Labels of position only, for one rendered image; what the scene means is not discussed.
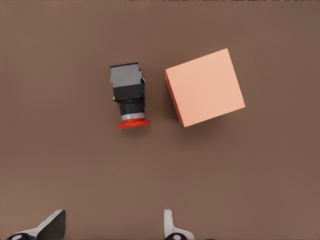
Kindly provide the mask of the red button switch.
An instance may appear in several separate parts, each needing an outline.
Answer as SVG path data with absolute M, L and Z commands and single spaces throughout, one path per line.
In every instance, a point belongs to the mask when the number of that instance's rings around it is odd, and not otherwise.
M 113 101 L 119 104 L 121 123 L 118 129 L 146 127 L 151 124 L 145 117 L 145 79 L 138 62 L 110 67 Z

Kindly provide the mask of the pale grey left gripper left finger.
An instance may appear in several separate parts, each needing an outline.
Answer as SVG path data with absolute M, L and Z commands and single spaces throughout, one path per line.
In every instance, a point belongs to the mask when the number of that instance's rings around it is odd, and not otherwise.
M 62 240 L 66 232 L 66 211 L 58 209 L 37 227 L 16 232 L 6 240 Z

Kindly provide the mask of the salmon pink cube block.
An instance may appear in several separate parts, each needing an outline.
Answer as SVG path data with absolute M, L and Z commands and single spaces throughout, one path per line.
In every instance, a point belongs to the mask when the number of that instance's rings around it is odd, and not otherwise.
M 227 48 L 167 68 L 164 76 L 185 128 L 246 106 Z

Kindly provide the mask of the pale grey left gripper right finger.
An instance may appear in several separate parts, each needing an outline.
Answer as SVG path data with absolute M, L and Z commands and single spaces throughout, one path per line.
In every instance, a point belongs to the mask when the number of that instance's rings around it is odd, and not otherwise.
M 163 211 L 163 220 L 164 240 L 195 240 L 195 236 L 190 231 L 175 227 L 170 209 Z

